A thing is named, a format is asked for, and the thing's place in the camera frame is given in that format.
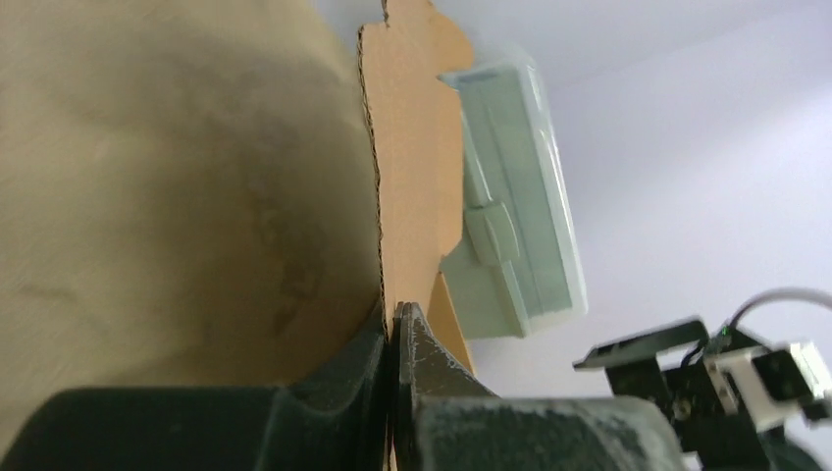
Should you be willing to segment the brown cardboard box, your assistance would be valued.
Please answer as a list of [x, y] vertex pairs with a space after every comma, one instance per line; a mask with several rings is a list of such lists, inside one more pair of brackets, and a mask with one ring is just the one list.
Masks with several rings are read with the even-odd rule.
[[359, 72], [378, 168], [385, 311], [416, 302], [434, 335], [473, 368], [440, 264], [461, 240], [463, 138], [445, 73], [472, 67], [465, 33], [430, 1], [385, 1], [358, 34]]

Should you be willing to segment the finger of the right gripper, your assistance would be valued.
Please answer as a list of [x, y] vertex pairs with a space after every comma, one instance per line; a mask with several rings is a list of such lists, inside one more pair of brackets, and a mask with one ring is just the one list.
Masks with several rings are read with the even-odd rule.
[[607, 369], [635, 363], [686, 344], [709, 339], [701, 318], [691, 317], [631, 337], [594, 346], [581, 360], [573, 363], [575, 370]]

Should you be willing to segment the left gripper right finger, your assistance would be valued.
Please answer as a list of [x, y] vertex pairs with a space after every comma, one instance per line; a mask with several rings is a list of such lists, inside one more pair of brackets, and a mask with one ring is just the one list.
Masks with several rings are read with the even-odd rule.
[[399, 470], [683, 470], [676, 436], [634, 397], [503, 398], [397, 305], [392, 446]]

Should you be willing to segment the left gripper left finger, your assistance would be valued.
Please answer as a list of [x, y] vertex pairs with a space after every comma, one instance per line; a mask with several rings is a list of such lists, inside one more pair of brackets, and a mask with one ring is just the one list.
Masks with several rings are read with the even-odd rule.
[[86, 388], [25, 422], [5, 470], [379, 470], [386, 334], [373, 313], [289, 386]]

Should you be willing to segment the translucent green plastic toolbox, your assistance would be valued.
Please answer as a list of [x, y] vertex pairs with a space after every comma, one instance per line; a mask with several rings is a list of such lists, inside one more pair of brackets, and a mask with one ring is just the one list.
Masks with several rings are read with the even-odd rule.
[[588, 311], [544, 84], [530, 60], [442, 81], [462, 107], [463, 232], [443, 259], [467, 340], [525, 338]]

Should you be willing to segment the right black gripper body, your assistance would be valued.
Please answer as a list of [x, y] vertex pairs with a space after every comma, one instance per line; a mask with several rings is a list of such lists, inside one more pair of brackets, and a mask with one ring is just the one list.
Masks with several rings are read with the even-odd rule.
[[705, 371], [712, 355], [748, 347], [774, 349], [734, 327], [707, 341], [659, 353], [655, 359], [604, 369], [612, 392], [652, 402], [674, 429], [681, 448], [704, 470], [819, 470], [821, 464], [789, 438], [785, 423], [757, 432], [745, 414], [727, 414]]

